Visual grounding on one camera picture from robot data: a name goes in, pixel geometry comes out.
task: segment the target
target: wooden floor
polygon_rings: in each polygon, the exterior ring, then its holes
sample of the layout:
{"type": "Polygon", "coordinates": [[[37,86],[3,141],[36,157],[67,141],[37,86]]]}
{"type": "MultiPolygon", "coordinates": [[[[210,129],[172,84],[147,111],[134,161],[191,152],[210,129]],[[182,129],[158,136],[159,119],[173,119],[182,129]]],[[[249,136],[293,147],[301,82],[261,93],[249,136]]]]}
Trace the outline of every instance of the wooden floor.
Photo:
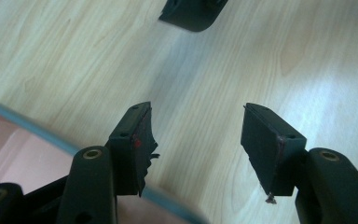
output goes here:
{"type": "Polygon", "coordinates": [[[80,147],[153,106],[148,183],[212,223],[297,223],[266,204],[241,144],[265,105],[358,168],[358,0],[230,0],[202,33],[158,21],[165,0],[0,0],[0,103],[80,147]]]}

